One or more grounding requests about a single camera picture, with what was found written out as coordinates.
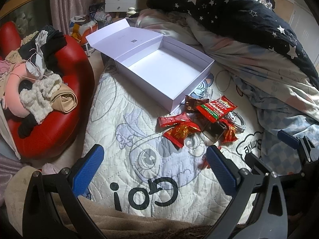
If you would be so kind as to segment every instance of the floor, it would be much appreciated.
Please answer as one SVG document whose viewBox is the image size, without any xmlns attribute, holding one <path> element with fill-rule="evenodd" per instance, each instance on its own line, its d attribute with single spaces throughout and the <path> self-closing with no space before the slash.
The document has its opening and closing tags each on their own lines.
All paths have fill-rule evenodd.
<svg viewBox="0 0 319 239">
<path fill-rule="evenodd" d="M 96 88 L 99 77 L 104 69 L 101 53 L 97 50 L 94 51 L 91 57 L 89 57 L 89 61 L 94 72 Z M 63 167 L 71 167 L 77 161 L 77 159 L 81 157 L 86 127 L 87 119 L 83 122 L 75 141 L 61 155 L 50 159 L 31 160 L 30 162 L 32 166 L 35 168 L 41 168 L 45 163 L 51 163 L 56 167 L 57 170 L 60 170 Z"/>
</svg>

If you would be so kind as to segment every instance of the blue gripper pad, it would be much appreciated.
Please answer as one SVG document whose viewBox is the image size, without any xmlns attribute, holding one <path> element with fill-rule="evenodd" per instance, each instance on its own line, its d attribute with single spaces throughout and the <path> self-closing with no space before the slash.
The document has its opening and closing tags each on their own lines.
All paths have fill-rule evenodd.
<svg viewBox="0 0 319 239">
<path fill-rule="evenodd" d="M 96 144 L 73 165 L 68 179 L 76 197 L 84 194 L 103 159 L 104 149 Z"/>
<path fill-rule="evenodd" d="M 280 141 L 284 142 L 286 145 L 290 146 L 291 148 L 297 150 L 299 148 L 299 140 L 287 132 L 283 130 L 279 130 L 277 133 L 277 137 Z"/>
<path fill-rule="evenodd" d="M 225 194 L 235 196 L 240 183 L 240 175 L 234 162 L 226 159 L 216 146 L 207 148 L 206 159 Z"/>
</svg>

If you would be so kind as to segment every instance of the white gift box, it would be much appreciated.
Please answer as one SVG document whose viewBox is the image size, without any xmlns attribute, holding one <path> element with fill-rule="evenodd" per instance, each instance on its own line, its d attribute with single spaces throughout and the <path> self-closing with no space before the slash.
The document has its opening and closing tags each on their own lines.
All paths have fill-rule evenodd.
<svg viewBox="0 0 319 239">
<path fill-rule="evenodd" d="M 88 35 L 87 41 L 113 58 L 119 73 L 169 112 L 208 76 L 214 62 L 175 39 L 130 27 L 126 19 Z"/>
</svg>

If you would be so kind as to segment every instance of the white fuzzy cloth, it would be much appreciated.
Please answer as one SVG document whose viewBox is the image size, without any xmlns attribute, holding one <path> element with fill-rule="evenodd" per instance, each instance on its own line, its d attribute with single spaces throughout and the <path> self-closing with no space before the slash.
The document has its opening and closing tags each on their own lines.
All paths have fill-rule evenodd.
<svg viewBox="0 0 319 239">
<path fill-rule="evenodd" d="M 30 111 L 38 124 L 51 112 L 50 98 L 60 89 L 62 79 L 58 74 L 35 81 L 31 90 L 23 89 L 20 93 L 22 105 Z"/>
</svg>

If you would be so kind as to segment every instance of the red inflatable chair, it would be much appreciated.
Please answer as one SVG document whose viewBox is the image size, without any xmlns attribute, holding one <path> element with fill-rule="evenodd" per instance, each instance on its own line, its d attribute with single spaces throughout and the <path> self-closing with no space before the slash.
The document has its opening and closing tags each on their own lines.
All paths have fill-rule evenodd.
<svg viewBox="0 0 319 239">
<path fill-rule="evenodd" d="M 27 158 L 41 159 L 61 154 L 75 139 L 80 124 L 85 120 L 94 90 L 94 74 L 89 60 L 81 46 L 65 35 L 67 45 L 55 53 L 58 66 L 63 72 L 63 82 L 73 89 L 78 105 L 68 114 L 53 111 L 41 125 L 35 126 L 31 135 L 21 139 L 18 127 L 21 118 L 7 119 L 18 152 Z M 0 49 L 2 57 L 20 47 L 21 38 L 14 23 L 7 22 L 0 28 Z"/>
</svg>

